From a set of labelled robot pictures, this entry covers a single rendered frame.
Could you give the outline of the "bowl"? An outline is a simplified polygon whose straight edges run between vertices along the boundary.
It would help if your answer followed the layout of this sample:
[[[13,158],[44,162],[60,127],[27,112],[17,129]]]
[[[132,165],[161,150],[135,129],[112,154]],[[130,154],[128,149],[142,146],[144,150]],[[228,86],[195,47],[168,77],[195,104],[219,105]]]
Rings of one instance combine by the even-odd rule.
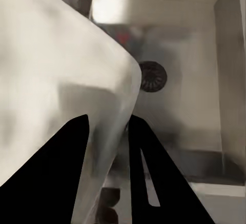
[[[0,187],[68,121],[89,137],[70,224],[85,224],[133,112],[135,58],[61,0],[0,0]]]

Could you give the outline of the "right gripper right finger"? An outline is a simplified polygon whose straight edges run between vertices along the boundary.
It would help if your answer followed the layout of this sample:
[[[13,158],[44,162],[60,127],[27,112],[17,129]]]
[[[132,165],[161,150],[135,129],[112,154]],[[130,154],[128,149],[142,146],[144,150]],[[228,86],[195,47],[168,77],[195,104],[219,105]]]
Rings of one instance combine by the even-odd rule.
[[[132,224],[215,224],[148,123],[131,114],[128,132]],[[148,202],[141,149],[160,207]]]

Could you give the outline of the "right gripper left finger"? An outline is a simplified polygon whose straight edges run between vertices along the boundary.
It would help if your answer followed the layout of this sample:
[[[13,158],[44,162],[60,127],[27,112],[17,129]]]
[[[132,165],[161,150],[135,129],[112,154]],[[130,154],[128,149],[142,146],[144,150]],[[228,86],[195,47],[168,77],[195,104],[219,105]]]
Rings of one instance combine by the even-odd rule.
[[[70,224],[88,115],[68,121],[0,187],[0,224]]]

